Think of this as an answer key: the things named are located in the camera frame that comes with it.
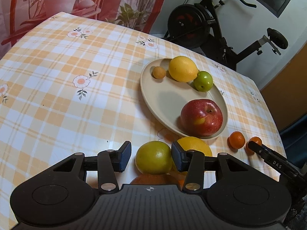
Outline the yellow-green apple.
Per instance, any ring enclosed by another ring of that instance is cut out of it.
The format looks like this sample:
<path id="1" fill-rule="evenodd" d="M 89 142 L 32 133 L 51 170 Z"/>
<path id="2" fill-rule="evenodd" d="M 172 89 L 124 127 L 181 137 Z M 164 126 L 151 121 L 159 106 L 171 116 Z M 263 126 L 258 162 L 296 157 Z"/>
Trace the yellow-green apple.
<path id="1" fill-rule="evenodd" d="M 135 165 L 142 174 L 169 173 L 172 168 L 171 149 L 164 142 L 147 142 L 137 150 Z"/>

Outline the pink printed backdrop cloth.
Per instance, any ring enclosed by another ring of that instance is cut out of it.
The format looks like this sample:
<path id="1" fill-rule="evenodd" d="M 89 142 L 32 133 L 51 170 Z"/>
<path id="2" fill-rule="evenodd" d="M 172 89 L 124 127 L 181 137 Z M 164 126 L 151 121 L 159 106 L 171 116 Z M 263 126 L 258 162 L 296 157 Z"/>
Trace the pink printed backdrop cloth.
<path id="1" fill-rule="evenodd" d="M 148 33 L 164 0 L 1 0 L 1 56 L 30 30 L 59 12 Z"/>

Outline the dark red apple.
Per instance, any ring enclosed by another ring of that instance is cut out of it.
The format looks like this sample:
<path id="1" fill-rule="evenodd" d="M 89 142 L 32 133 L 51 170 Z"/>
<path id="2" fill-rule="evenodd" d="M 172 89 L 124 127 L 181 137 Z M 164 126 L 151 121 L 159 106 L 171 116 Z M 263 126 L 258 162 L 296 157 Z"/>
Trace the dark red apple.
<path id="1" fill-rule="evenodd" d="M 186 133 L 205 137 L 219 131 L 223 124 L 223 114 L 211 99 L 195 99 L 183 106 L 180 120 Z"/>

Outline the black exercise bike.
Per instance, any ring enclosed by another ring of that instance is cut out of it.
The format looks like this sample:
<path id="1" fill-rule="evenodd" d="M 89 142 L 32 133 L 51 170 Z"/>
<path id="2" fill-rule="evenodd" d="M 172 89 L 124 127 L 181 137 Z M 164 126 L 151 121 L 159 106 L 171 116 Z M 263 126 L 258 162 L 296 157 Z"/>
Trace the black exercise bike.
<path id="1" fill-rule="evenodd" d="M 256 8 L 240 0 L 248 7 Z M 200 48 L 206 57 L 236 71 L 237 64 L 256 52 L 262 53 L 261 47 L 268 43 L 275 54 L 280 55 L 279 49 L 287 49 L 288 41 L 279 31 L 267 28 L 267 35 L 263 35 L 240 53 L 235 53 L 227 45 L 222 35 L 216 9 L 225 3 L 220 0 L 214 5 L 213 0 L 202 0 L 200 3 L 183 4 L 176 7 L 168 19 L 168 30 L 164 39 L 188 49 Z"/>

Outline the orange plaid floral tablecloth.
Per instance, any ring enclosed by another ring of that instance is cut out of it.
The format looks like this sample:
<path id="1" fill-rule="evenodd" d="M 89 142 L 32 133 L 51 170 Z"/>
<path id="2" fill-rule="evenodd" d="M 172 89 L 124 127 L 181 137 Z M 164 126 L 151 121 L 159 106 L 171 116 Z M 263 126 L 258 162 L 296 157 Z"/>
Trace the orange plaid floral tablecloth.
<path id="1" fill-rule="evenodd" d="M 136 152 L 149 141 L 177 139 L 151 114 L 139 85 L 147 64 L 176 56 L 208 71 L 227 105 L 225 131 L 208 142 L 213 154 L 229 152 L 234 131 L 285 153 L 250 78 L 154 36 L 60 13 L 1 59 L 1 229 L 17 223 L 9 205 L 15 187 L 71 154 L 94 156 L 124 141 Z"/>

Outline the beige round plate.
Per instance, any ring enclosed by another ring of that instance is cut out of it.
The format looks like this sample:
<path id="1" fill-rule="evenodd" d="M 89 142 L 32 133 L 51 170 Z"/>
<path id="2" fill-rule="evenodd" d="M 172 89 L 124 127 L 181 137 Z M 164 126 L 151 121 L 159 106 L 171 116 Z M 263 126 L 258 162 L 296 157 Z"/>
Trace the beige round plate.
<path id="1" fill-rule="evenodd" d="M 216 85 L 208 92 L 197 91 L 193 82 L 180 83 L 169 74 L 158 80 L 152 75 L 154 67 L 168 70 L 169 58 L 156 59 L 147 64 L 140 76 L 140 89 L 143 99 L 154 117 L 166 128 L 179 136 L 189 136 L 184 130 L 180 114 L 186 103 L 195 99 L 211 99 L 221 109 L 223 122 L 221 128 L 211 136 L 202 136 L 204 140 L 215 139 L 226 129 L 228 110 L 225 100 Z"/>

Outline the small green apple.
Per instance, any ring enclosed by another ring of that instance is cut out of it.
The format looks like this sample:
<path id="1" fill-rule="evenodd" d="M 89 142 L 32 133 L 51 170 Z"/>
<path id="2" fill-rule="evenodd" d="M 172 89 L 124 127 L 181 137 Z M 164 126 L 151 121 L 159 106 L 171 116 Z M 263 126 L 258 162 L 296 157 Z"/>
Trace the small green apple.
<path id="1" fill-rule="evenodd" d="M 207 92 L 213 86 L 213 78 L 207 71 L 200 71 L 194 79 L 194 86 L 200 92 Z"/>

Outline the large yellow orange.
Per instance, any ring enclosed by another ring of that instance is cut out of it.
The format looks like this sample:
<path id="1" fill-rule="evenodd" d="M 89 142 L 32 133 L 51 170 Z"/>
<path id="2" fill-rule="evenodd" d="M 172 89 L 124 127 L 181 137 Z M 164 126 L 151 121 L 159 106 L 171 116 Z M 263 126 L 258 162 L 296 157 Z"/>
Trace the large yellow orange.
<path id="1" fill-rule="evenodd" d="M 212 151 L 207 143 L 205 143 L 202 139 L 196 138 L 194 136 L 186 136 L 180 139 L 177 139 L 176 142 L 182 147 L 184 151 L 188 151 L 190 149 L 200 151 L 205 156 L 212 157 Z M 173 156 L 173 151 L 171 151 L 172 154 L 172 168 L 170 173 L 183 173 L 187 174 L 186 171 L 179 172 L 176 165 L 175 165 L 175 157 Z"/>

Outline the small tan longan fruit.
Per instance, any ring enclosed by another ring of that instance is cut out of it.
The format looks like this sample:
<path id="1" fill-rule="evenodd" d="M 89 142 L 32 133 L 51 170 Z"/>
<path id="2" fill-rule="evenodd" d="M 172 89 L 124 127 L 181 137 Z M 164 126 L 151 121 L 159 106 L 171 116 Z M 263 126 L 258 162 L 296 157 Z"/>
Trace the small tan longan fruit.
<path id="1" fill-rule="evenodd" d="M 166 76 L 166 71 L 162 67 L 154 67 L 152 75 L 154 78 L 161 80 Z"/>

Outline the small orange mandarin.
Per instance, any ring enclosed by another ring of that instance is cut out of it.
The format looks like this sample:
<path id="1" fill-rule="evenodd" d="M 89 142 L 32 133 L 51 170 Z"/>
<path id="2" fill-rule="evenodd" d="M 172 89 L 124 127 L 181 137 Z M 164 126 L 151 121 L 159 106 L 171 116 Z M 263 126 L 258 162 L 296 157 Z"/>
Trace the small orange mandarin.
<path id="1" fill-rule="evenodd" d="M 227 139 L 227 143 L 232 149 L 241 149 L 245 145 L 245 137 L 239 131 L 234 131 Z"/>

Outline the large red apple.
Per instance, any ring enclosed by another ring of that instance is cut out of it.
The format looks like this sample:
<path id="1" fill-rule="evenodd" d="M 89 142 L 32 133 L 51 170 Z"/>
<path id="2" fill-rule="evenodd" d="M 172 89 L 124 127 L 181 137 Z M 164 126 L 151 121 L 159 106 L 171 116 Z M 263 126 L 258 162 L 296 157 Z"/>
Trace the large red apple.
<path id="1" fill-rule="evenodd" d="M 180 189 L 184 180 L 178 180 L 169 174 L 141 174 L 130 184 L 132 185 L 177 185 Z"/>

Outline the yellow lemon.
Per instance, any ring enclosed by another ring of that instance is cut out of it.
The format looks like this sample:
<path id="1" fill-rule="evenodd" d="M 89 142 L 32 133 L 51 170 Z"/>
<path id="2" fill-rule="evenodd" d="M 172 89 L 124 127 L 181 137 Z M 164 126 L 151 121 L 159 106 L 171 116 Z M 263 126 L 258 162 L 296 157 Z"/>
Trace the yellow lemon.
<path id="1" fill-rule="evenodd" d="M 194 61 L 185 56 L 177 56 L 171 59 L 168 71 L 174 80 L 182 83 L 193 81 L 199 72 Z"/>

